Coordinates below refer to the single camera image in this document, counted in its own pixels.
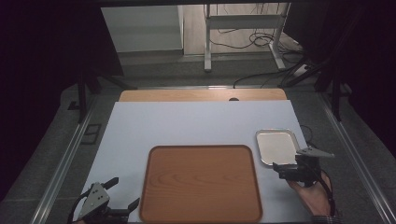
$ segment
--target white wall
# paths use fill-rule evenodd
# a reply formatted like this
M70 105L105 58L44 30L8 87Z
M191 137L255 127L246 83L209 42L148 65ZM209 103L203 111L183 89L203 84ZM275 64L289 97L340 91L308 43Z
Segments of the white wall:
M117 52L131 52L182 49L178 8L103 7L102 12Z

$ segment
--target black cable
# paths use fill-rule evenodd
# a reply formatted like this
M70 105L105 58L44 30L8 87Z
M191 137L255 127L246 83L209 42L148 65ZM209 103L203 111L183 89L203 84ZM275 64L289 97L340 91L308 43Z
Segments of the black cable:
M303 57L299 62L297 62L297 64L295 64L292 69L290 69L288 71L288 73L283 77L282 81L280 81L280 84L278 85L279 88L284 88L285 87L285 83L289 80L289 78L294 74L294 72L292 72L297 66L300 65L300 63L302 61L305 60L305 57Z
M264 10L264 3L262 3L262 10L260 11L260 15L262 14L263 10Z
M227 15L228 15L228 11L227 11L227 9L225 8L225 4L223 4L224 5L224 11L227 13Z
M288 48L286 48L284 45L283 45L283 43L282 42L280 42L279 41L279 46L278 46L279 48L280 48L280 52L301 52L301 53L303 53L303 51L302 50L295 50L295 49L288 49Z
M279 5L280 5L280 3L277 3L276 14L277 14L277 12L279 11Z
M67 224L73 223L73 216L74 216L74 213L76 211L79 201L81 201L85 197L88 197L88 195L90 195L90 192L91 192L91 190L89 189L89 190L85 191L83 194L78 196L78 198L76 199L76 201L74 202L74 204L72 206L72 210L69 213L69 217L67 218Z
M329 182L330 182L330 187L326 184L326 182L324 182L323 178L320 175L317 175L317 173L305 162L302 162L314 175L315 177L318 179L318 182L320 183L320 185L324 188L324 190L326 191L327 194L327 200L329 201L330 204L330 216L333 217L335 214L335 201L334 198L332 197L332 180L330 179L330 176L322 169L320 169L321 172L323 172L328 178L329 178Z
M210 40L210 43L214 44L214 45L220 45L220 46L224 46L224 47L228 47L228 48L232 48L232 49L245 49L250 47L251 45L253 45L254 43L250 43L244 47L235 47L235 46L231 46L231 45L226 45L226 44L220 44L220 43L215 43L212 40Z
M259 3L256 3L256 6L250 11L250 14L253 13L254 9L256 9L258 5Z
M228 31L221 31L221 30L218 29L218 32L219 32L219 34L228 34L230 32L234 32L234 31L237 31L237 30L239 30L239 29L232 29L232 30L228 30Z
M278 77L281 77L283 74L280 74L279 76L276 76L276 77L270 77L270 78L268 78L267 80L265 80L263 83L262 83L262 85L260 86L260 89L262 89L264 86L265 86L265 84L267 84L270 80L272 80L272 79L275 79L275 78L278 78Z
M286 58L285 55L291 55L291 54L295 54L295 55L303 55L303 53L301 51L289 51L289 52L283 52L281 53L281 57L284 61L288 62L288 63L297 63L298 61L291 61L290 59Z
M265 75L283 74L283 73L285 73L285 72L289 72L289 71L291 71L292 69L294 69L294 67L295 67L296 65L294 65L294 66L292 66L292 67L290 67L290 68L288 68L288 69L286 69L286 70L282 70L282 71L278 71L278 72L274 72L274 73L261 73L261 74L250 75L250 76L247 76L247 77L241 77L241 78L237 79L237 80L233 83L233 88L235 89L236 84L237 84L238 82L244 80L244 79L248 79L248 78L251 78L251 77L260 77L260 76L265 76Z
M274 40L274 37L271 36L271 35L268 35L266 33L257 32L257 29L256 29L256 31L253 34L251 34L248 37L248 39L250 40L250 43L253 43L255 46L262 48L262 47L265 47L265 46L269 45L270 41ZM259 44L259 43L257 43L257 41L259 39L262 40L262 41L266 41L266 42L264 44Z
M306 126L306 125L303 125L303 124L300 124L300 127L308 129L308 131L309 131L309 139L305 140L305 142L311 142L312 139L314 138L314 133L312 132L312 129L310 127Z

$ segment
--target orange tray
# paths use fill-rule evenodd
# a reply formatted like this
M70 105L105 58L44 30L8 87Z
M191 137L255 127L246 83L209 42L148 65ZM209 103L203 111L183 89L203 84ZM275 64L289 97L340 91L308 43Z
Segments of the orange tray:
M260 221L262 202L250 148L153 148L140 218L147 223Z

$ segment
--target silver tray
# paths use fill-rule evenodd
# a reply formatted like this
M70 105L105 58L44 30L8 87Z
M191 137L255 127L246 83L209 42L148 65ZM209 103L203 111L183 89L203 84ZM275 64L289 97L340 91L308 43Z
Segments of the silver tray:
M267 165L296 164L296 151L300 149L291 130L271 129L256 132L262 162Z

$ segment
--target wooden board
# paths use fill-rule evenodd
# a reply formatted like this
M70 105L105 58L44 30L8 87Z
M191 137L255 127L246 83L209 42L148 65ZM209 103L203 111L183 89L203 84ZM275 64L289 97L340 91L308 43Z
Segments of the wooden board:
M191 101L287 100L281 89L221 89L221 90L142 90L124 91L120 102L191 102Z
M147 223L251 223L262 202L250 148L155 147L140 204Z

